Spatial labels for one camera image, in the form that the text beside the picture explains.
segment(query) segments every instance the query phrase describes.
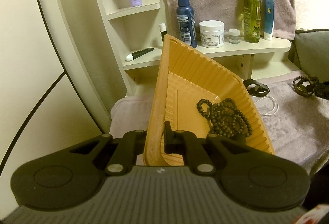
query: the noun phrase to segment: orange plastic tray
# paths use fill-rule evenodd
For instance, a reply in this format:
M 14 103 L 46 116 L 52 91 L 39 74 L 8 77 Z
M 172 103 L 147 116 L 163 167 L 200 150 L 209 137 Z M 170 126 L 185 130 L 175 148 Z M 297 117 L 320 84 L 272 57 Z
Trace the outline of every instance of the orange plastic tray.
M 274 149 L 259 113 L 241 79 L 201 52 L 173 36 L 166 35 L 155 88 L 152 111 L 144 148 L 146 165 L 183 165 L 178 154 L 165 154 L 164 122 L 172 130 L 187 130 L 199 138 L 209 132 L 209 123 L 200 115 L 200 99 L 212 103 L 232 98 L 248 118 L 253 129 L 247 145 L 274 154 Z

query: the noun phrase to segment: gray ribbed platform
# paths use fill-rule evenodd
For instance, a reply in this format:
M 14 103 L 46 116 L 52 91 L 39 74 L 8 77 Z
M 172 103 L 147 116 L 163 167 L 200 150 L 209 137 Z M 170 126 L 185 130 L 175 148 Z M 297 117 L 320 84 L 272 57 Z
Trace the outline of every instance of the gray ribbed platform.
M 135 166 L 125 176 L 109 177 L 89 201 L 58 212 L 19 207 L 6 224 L 290 224 L 304 211 L 266 213 L 228 199 L 214 179 L 188 167 Z

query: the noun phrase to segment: blue spray bottle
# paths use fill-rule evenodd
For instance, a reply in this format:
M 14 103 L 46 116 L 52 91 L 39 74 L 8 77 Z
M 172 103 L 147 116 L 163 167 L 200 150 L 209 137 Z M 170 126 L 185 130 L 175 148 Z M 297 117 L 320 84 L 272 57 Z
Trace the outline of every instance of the blue spray bottle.
M 195 17 L 194 10 L 190 6 L 190 0 L 178 0 L 177 20 L 181 41 L 196 48 Z

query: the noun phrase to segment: barcode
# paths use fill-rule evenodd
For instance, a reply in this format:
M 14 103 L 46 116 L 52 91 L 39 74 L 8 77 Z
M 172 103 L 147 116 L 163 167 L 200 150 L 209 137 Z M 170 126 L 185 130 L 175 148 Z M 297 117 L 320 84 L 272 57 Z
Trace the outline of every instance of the barcode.
M 192 45 L 191 44 L 191 34 L 188 33 L 188 34 L 184 34 L 184 40 L 185 40 L 185 43 L 188 44 L 188 45 Z

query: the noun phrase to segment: blue lotion tube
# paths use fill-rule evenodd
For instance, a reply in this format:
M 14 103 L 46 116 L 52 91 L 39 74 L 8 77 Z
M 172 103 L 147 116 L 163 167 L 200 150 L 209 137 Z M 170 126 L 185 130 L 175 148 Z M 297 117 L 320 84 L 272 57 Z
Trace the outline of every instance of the blue lotion tube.
M 194 10 L 190 6 L 190 0 L 177 0 L 178 8 L 177 20 L 179 26 L 179 33 L 181 41 L 196 48 L 198 45 L 196 41 L 195 17 Z
M 265 0 L 264 39 L 272 40 L 274 30 L 274 0 Z

